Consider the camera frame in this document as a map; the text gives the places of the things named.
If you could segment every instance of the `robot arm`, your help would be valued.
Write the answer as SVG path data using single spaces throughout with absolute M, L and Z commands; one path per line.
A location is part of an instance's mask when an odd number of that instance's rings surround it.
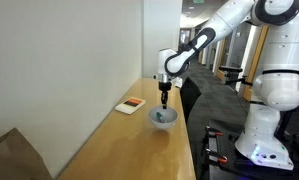
M 188 44 L 190 49 L 175 52 L 163 49 L 158 54 L 159 90 L 161 103 L 167 108 L 170 77 L 180 76 L 188 68 L 189 61 L 208 45 L 218 42 L 230 34 L 240 23 L 251 18 L 254 0 L 229 0 L 206 23 L 198 35 Z
M 229 0 L 189 42 L 189 50 L 175 52 L 164 49 L 159 52 L 158 80 L 159 89 L 162 91 L 163 107 L 167 106 L 168 91 L 171 88 L 170 77 L 177 77 L 184 73 L 189 61 L 203 48 L 223 39 L 242 22 L 281 26 L 292 20 L 298 12 L 298 0 Z

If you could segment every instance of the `brown cardboard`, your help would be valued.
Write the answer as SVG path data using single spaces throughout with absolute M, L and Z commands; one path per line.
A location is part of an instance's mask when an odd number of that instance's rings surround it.
M 52 179 L 41 156 L 16 128 L 0 137 L 0 179 Z

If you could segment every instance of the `small box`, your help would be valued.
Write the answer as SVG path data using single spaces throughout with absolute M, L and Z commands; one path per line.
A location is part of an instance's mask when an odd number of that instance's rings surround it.
M 118 111 L 121 111 L 126 114 L 132 114 L 137 109 L 139 109 L 141 106 L 143 106 L 146 103 L 144 99 L 139 99 L 135 97 L 131 97 L 124 101 L 123 103 L 118 104 L 115 109 Z

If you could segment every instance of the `white wall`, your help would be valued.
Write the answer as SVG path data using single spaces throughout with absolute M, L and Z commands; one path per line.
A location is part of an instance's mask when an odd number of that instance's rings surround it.
M 157 73 L 161 49 L 178 50 L 182 0 L 143 0 L 143 77 Z
M 141 13 L 141 0 L 0 0 L 0 135 L 17 127 L 56 177 L 141 77 Z

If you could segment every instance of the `black stand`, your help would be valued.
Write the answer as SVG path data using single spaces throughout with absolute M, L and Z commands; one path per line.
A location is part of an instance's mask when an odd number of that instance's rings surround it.
M 219 173 L 230 172 L 236 175 L 235 179 L 240 179 L 240 178 L 249 178 L 249 179 L 257 179 L 257 180 L 258 179 L 259 180 L 299 179 L 299 153 L 293 148 L 292 137 L 286 137 L 290 139 L 290 141 L 284 144 L 288 149 L 290 153 L 290 158 L 292 159 L 295 165 L 294 170 L 289 171 L 289 170 L 257 166 L 253 164 L 249 159 L 242 156 L 235 149 L 234 143 L 239 137 L 243 129 L 243 126 L 228 123 L 228 122 L 218 121 L 218 120 L 210 120 L 209 126 L 216 128 L 217 130 L 222 132 L 222 136 L 209 137 L 209 143 L 211 141 L 216 141 L 217 152 L 228 158 L 227 163 L 218 163 L 219 168 L 223 172 L 218 171 L 217 176 L 219 176 Z M 212 172 L 212 168 L 209 169 L 210 169 L 210 179 L 213 179 L 212 176 L 214 172 Z

